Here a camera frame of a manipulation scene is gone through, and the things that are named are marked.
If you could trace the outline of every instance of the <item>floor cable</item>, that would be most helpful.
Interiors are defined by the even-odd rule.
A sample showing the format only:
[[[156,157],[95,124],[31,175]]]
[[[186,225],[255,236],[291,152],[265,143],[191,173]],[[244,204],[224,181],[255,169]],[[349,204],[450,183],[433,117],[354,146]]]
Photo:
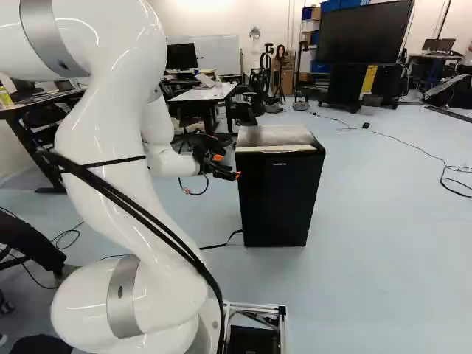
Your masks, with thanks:
[[[337,131],[343,131],[343,132],[346,132],[346,131],[355,131],[355,130],[361,130],[361,131],[368,131],[372,134],[377,134],[379,136],[384,136],[386,138],[389,138],[389,139],[393,139],[395,140],[396,142],[399,142],[401,143],[402,145],[406,145],[406,146],[409,146],[411,148],[414,148],[422,153],[424,153],[425,155],[433,158],[433,159],[436,159],[437,161],[441,161],[441,163],[443,164],[443,169],[442,169],[442,173],[441,173],[441,177],[440,177],[440,184],[443,188],[445,188],[447,191],[449,192],[452,192],[453,194],[455,195],[458,195],[460,197],[463,197],[463,198],[467,198],[467,199],[472,199],[472,187],[471,186],[468,186],[467,184],[464,184],[460,181],[457,181],[455,179],[452,179],[452,178],[449,178],[449,177],[446,177],[445,174],[447,171],[451,171],[451,172],[457,172],[457,173],[472,173],[472,168],[470,167],[467,167],[467,166],[452,166],[452,165],[449,165],[443,158],[439,157],[439,156],[435,156],[433,155],[432,153],[429,153],[428,151],[422,149],[421,147],[419,146],[416,146],[416,145],[413,145],[413,144],[409,144],[408,142],[404,142],[403,140],[400,140],[399,138],[395,137],[395,136],[391,136],[391,135],[388,135],[388,134],[384,134],[384,133],[380,133],[378,131],[373,131],[371,129],[362,129],[362,128],[353,128],[351,127],[350,125],[348,125],[346,122],[343,122],[342,120],[340,119],[336,119],[336,118],[331,118],[331,117],[325,117],[325,116],[322,116],[322,115],[319,115],[319,114],[315,114],[313,113],[313,115],[317,116],[317,117],[321,117],[321,118],[325,118],[325,119],[331,119],[335,122],[339,122],[341,123],[342,125],[344,125],[346,128],[338,128]],[[449,187],[446,182],[451,182],[451,183],[454,183],[454,184],[458,184],[459,186],[462,186],[463,188],[465,188],[466,190],[470,191],[471,193],[470,194],[464,194],[463,192],[459,192],[457,190],[454,190],[453,188]]]

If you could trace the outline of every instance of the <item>metal stand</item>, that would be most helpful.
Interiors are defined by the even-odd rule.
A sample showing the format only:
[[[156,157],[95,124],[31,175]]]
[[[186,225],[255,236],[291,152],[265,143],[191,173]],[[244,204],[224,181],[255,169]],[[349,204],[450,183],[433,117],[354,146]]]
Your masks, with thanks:
[[[282,66],[279,69],[279,85],[277,87],[277,90],[274,92],[274,97],[279,94],[279,102],[281,105],[284,104],[285,102],[285,94],[283,93],[283,87],[282,87]]]
[[[284,305],[253,305],[225,302],[225,311],[226,352],[228,352],[228,345],[231,340],[231,320],[235,315],[240,314],[247,319],[266,326],[269,330],[273,330],[277,334],[277,348],[274,348],[274,353],[287,353],[287,309]]]

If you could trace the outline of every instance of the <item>power cable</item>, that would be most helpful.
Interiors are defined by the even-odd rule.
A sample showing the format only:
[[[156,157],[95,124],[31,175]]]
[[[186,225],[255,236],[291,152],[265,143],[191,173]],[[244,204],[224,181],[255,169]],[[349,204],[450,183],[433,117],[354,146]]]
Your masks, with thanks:
[[[234,231],[234,232],[231,234],[231,236],[229,236],[229,239],[228,239],[225,243],[222,243],[222,244],[219,244],[219,245],[213,245],[213,246],[200,247],[200,250],[201,250],[201,251],[204,251],[204,250],[206,250],[206,249],[219,249],[219,248],[221,248],[221,247],[230,246],[229,241],[231,241],[231,239],[233,238],[233,236],[235,236],[236,234],[240,234],[240,233],[242,233],[242,232],[243,232],[242,229],[241,229],[241,230],[236,230],[236,231]]]
[[[10,253],[10,256],[12,256],[13,258],[15,259],[18,259],[17,257],[15,257],[13,254]],[[58,289],[59,287],[58,286],[55,286],[54,288],[50,288],[48,286],[45,286],[45,285],[42,285],[39,281],[36,280],[36,278],[31,274],[30,270],[24,265],[24,262],[21,263],[21,266],[24,268],[25,271],[27,271],[29,277],[38,285],[40,286],[41,288],[43,289],[46,289],[46,290],[56,290]]]
[[[472,187],[471,186],[468,186],[467,184],[464,184],[462,182],[459,182],[455,179],[452,179],[452,178],[449,178],[449,177],[445,177],[445,173],[446,171],[451,171],[451,172],[458,172],[458,173],[472,173],[472,169],[470,167],[467,167],[467,166],[451,166],[451,165],[448,165],[448,163],[441,157],[439,156],[435,156],[431,153],[429,153],[428,151],[422,149],[421,147],[419,146],[416,146],[416,145],[413,145],[413,144],[409,144],[408,142],[404,142],[403,140],[400,140],[399,138],[396,138],[394,136],[391,136],[391,135],[387,135],[387,134],[384,134],[384,133],[379,133],[378,131],[373,131],[371,129],[359,129],[359,128],[352,128],[350,125],[348,125],[346,122],[343,122],[341,121],[340,119],[336,119],[336,118],[330,118],[330,117],[324,117],[324,116],[320,116],[318,114],[315,114],[316,116],[318,117],[321,117],[321,118],[325,118],[325,119],[331,119],[331,120],[334,120],[336,122],[340,122],[341,124],[345,125],[346,128],[340,128],[340,129],[337,129],[338,131],[354,131],[354,130],[363,130],[363,131],[368,131],[370,133],[373,133],[373,134],[377,134],[377,135],[380,135],[380,136],[385,136],[386,138],[390,138],[390,139],[394,139],[396,142],[399,142],[403,145],[406,145],[406,146],[409,146],[411,148],[414,148],[422,153],[424,153],[425,155],[433,158],[433,159],[436,159],[438,161],[441,161],[442,164],[444,165],[444,168],[442,169],[442,173],[441,173],[441,177],[440,177],[440,184],[443,188],[445,188],[446,190],[448,190],[449,192],[452,192],[458,196],[461,196],[463,198],[467,198],[467,199],[472,199]],[[469,190],[471,192],[470,195],[467,195],[467,194],[464,194],[462,192],[459,192],[457,190],[453,190],[452,188],[448,187],[446,185],[446,182],[452,182],[452,183],[455,183],[455,184],[458,184],[459,186],[462,186],[464,187],[465,189]]]
[[[58,236],[54,237],[52,240],[51,240],[51,243],[54,243],[55,241],[55,247],[56,249],[60,250],[60,251],[63,251],[64,249],[68,249],[69,247],[71,247],[74,243],[77,242],[77,240],[79,239],[80,237],[80,231],[77,230],[77,228],[79,228],[80,226],[82,226],[84,223],[84,221],[81,221],[79,222],[76,226],[74,226],[73,228],[69,229],[69,230],[66,230],[66,231],[62,231]],[[65,238],[65,236],[67,236],[68,234],[71,234],[71,233],[75,233],[76,236],[75,236],[75,239],[71,241],[71,243],[69,243],[67,246],[59,246],[59,243],[62,241],[62,239]]]
[[[15,214],[14,212],[12,212],[11,210],[6,209],[6,208],[2,208],[1,206],[0,206],[0,209],[3,210],[4,212],[10,214],[10,215],[13,216],[14,218],[19,219],[19,217],[16,216],[16,214]]]
[[[107,256],[107,257],[104,257],[104,258],[100,258],[99,261],[101,260],[107,260],[108,258],[115,258],[115,257],[125,257],[125,256],[129,256],[131,253],[127,253],[127,254],[113,254],[111,256]]]
[[[181,143],[180,145],[180,148],[178,149],[178,153],[180,154],[182,152],[182,150],[184,149],[184,144],[187,143],[189,146],[190,146],[190,143],[187,142],[184,138],[184,141]],[[203,195],[205,194],[205,192],[208,190],[208,187],[209,187],[209,179],[206,175],[206,173],[203,173],[202,175],[205,179],[206,179],[206,186],[205,188],[199,192],[199,193],[193,193],[189,188],[187,187],[184,187],[184,185],[182,184],[182,179],[180,177],[178,177],[178,185],[180,186],[180,189],[182,190],[182,192],[184,192],[184,194],[187,194],[187,195],[193,195],[193,196],[198,196],[198,195]]]

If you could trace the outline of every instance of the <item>black cable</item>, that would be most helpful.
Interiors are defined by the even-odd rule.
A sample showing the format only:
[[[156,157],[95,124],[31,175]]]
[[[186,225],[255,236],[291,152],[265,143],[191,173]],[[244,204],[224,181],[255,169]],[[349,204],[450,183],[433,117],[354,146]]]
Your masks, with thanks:
[[[10,256],[12,256],[13,258],[15,259],[18,259],[17,257],[15,257],[13,254],[10,253]],[[48,286],[45,286],[45,285],[42,285],[39,281],[36,280],[36,278],[34,278],[34,276],[31,274],[30,270],[24,265],[24,262],[21,264],[21,266],[24,268],[25,271],[27,271],[29,277],[38,285],[40,286],[41,288],[43,289],[46,289],[46,290],[56,290],[58,289],[59,287],[56,286],[54,288],[50,288]]]
[[[111,186],[107,181],[93,174],[89,170],[83,169],[80,165],[62,156],[54,153],[48,153],[47,157],[52,163],[63,167],[65,172],[72,173],[81,181],[102,193],[108,200],[116,204],[121,209],[125,210],[130,216],[139,221],[143,226],[147,227],[171,249],[183,257],[206,280],[207,284],[215,293],[220,308],[220,337],[218,340],[218,354],[223,354],[225,316],[221,289],[207,267],[201,262],[201,260],[196,256],[191,248],[154,215],[150,214],[146,209],[138,205],[138,203],[133,201],[124,193]]]
[[[348,125],[346,122],[343,122],[341,121],[340,119],[336,119],[336,118],[329,118],[329,117],[323,117],[323,116],[320,116],[316,113],[314,113],[314,115],[318,116],[318,117],[321,117],[321,118],[326,118],[326,119],[331,119],[331,120],[334,120],[334,121],[337,121],[337,122],[340,122],[341,124],[343,125],[346,125],[347,128],[341,128],[341,129],[338,129],[338,131],[354,131],[354,130],[357,130],[357,128],[352,128],[350,125]],[[428,151],[422,149],[421,147],[418,147],[416,145],[413,145],[413,144],[409,144],[408,142],[404,142],[403,140],[400,140],[399,138],[396,138],[394,136],[391,136],[391,135],[387,135],[387,134],[384,134],[384,133],[379,133],[378,131],[373,131],[371,129],[361,129],[363,131],[368,131],[370,133],[373,133],[373,134],[377,134],[377,135],[380,135],[380,136],[385,136],[386,138],[390,138],[390,139],[394,139],[395,141],[403,144],[403,145],[406,145],[406,146],[409,146],[411,148],[414,148],[418,151],[421,151],[422,153],[424,153],[425,155],[427,156],[430,156],[432,157],[433,159],[436,159],[438,161],[441,161],[442,164],[444,165],[444,168],[442,169],[442,174],[441,174],[441,178],[440,178],[440,184],[443,188],[445,188],[446,190],[448,190],[449,192],[452,192],[456,195],[459,195],[463,198],[468,198],[468,199],[472,199],[472,187],[471,186],[468,186],[467,184],[464,184],[462,182],[459,182],[455,179],[452,179],[452,178],[449,178],[449,177],[445,177],[445,172],[447,170],[450,170],[452,172],[458,172],[458,173],[472,173],[472,169],[470,169],[469,167],[467,166],[450,166],[447,164],[447,162],[438,157],[438,156],[435,156],[431,153],[429,153]],[[464,193],[461,193],[461,192],[458,192],[456,190],[453,190],[452,188],[448,187],[445,183],[445,181],[449,181],[449,182],[453,182],[453,183],[456,183],[458,184],[459,186],[463,186],[464,188],[466,188],[467,190],[470,190],[471,191],[471,194],[470,195],[467,195],[467,194],[464,194]]]
[[[184,140],[181,143],[180,148],[178,149],[179,154],[184,149],[184,144],[185,143],[187,143],[190,146],[190,143],[187,142],[186,140]],[[180,189],[182,190],[182,192],[184,192],[187,195],[193,195],[193,196],[203,195],[203,194],[205,194],[205,192],[208,190],[208,187],[209,187],[209,179],[208,179],[208,177],[205,173],[203,174],[203,177],[206,179],[206,186],[205,186],[205,189],[203,191],[199,192],[199,193],[192,193],[192,191],[189,188],[184,187],[184,185],[182,184],[182,179],[180,177],[178,177],[178,185],[180,186]]]
[[[203,195],[203,194],[205,194],[205,192],[208,190],[208,187],[209,187],[209,179],[208,179],[208,177],[207,177],[206,174],[203,174],[202,176],[206,179],[206,186],[205,186],[204,190],[202,190],[202,191],[199,192],[199,193],[192,193],[192,192],[190,191],[190,189],[188,189],[187,187],[184,187],[184,186],[182,185],[182,180],[181,180],[180,177],[178,178],[178,185],[180,186],[180,188],[182,189],[182,191],[183,191],[185,194],[187,194],[187,195],[194,195],[194,196]]]
[[[6,209],[6,208],[2,208],[1,206],[0,206],[0,209],[3,210],[3,211],[6,212],[6,213],[12,215],[14,218],[19,219],[19,217],[16,216],[16,214],[15,214],[14,212],[12,212],[11,210],[8,210],[8,209]]]
[[[131,254],[131,253],[127,253],[127,254],[114,254],[114,255],[112,255],[112,256],[107,256],[107,257],[104,257],[104,258],[100,258],[99,261],[101,261],[101,260],[107,260],[108,258],[129,256],[130,254]]]
[[[83,221],[79,222],[76,226],[74,226],[72,229],[69,229],[69,230],[66,230],[66,231],[62,231],[58,236],[54,237],[52,240],[51,240],[51,243],[54,243],[55,242],[55,247],[56,249],[60,250],[60,251],[63,251],[64,249],[68,249],[70,246],[72,246],[74,243],[77,242],[77,240],[79,239],[80,237],[80,231],[77,230],[78,227],[82,226],[83,225]],[[69,243],[67,246],[64,246],[64,247],[60,247],[59,246],[59,243],[62,241],[62,239],[65,238],[65,236],[67,236],[68,234],[70,233],[75,233],[76,234],[76,237],[74,240],[71,241],[71,243]]]
[[[233,238],[233,236],[235,236],[236,234],[240,234],[241,232],[243,232],[243,230],[236,230],[234,231],[231,236],[229,236],[229,239],[225,242],[225,243],[222,243],[220,245],[213,245],[213,246],[205,246],[205,247],[200,247],[200,250],[201,251],[204,251],[205,249],[219,249],[220,247],[226,247],[226,246],[229,246],[229,241],[231,241],[231,239]]]

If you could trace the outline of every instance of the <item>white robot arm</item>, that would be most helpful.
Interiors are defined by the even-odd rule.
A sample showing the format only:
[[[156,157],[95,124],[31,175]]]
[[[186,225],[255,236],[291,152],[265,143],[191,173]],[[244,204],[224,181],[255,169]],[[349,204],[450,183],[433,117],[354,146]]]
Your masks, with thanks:
[[[145,0],[3,0],[0,47],[7,49],[0,51],[0,72],[14,78],[91,75],[56,135],[61,156],[81,165],[143,156],[142,129],[156,173],[190,176],[200,170],[191,156],[170,146],[167,107],[162,96],[155,99],[166,38]],[[146,160],[89,170],[158,217],[203,259],[163,209]],[[218,304],[195,268],[101,192],[70,173],[63,181],[83,219],[135,257],[92,263],[62,284],[52,303],[59,336],[90,353],[182,354],[201,335],[205,352],[216,353]]]

